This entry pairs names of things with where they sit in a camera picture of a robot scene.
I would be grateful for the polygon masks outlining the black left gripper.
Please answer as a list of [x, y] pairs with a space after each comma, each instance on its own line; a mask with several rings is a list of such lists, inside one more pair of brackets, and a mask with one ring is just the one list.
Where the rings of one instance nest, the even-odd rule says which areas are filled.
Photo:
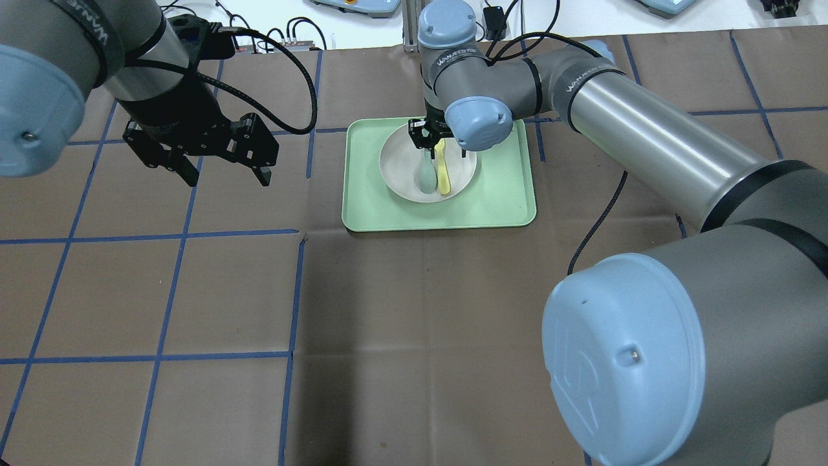
[[199, 180], [190, 156], [239, 163], [261, 186], [270, 186], [280, 148], [275, 136], [258, 114], [228, 119], [204, 77], [199, 72], [184, 74], [157, 96], [124, 100], [130, 122], [122, 138], [145, 167], [175, 172], [190, 188]]

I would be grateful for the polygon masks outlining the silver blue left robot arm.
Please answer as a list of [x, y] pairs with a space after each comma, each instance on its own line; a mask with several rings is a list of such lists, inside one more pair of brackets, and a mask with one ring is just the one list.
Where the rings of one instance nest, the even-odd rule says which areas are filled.
[[106, 88], [129, 115], [122, 133], [148, 168], [196, 186], [192, 157], [220, 157], [268, 186], [278, 142], [261, 114], [227, 118], [197, 68], [234, 55], [232, 30], [153, 1], [2, 2], [2, 176], [52, 168]]

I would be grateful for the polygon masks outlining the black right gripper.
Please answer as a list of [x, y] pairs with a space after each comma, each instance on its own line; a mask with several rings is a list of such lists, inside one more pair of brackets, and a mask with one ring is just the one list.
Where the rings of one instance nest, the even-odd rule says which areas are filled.
[[[425, 150], [426, 154], [435, 159], [435, 147], [439, 136], [441, 139], [452, 139], [453, 131], [446, 123], [443, 109], [435, 107], [429, 98], [424, 100], [426, 114], [424, 118], [408, 119], [408, 135], [412, 144], [418, 150]], [[468, 152], [461, 148], [461, 158], [467, 159]]]

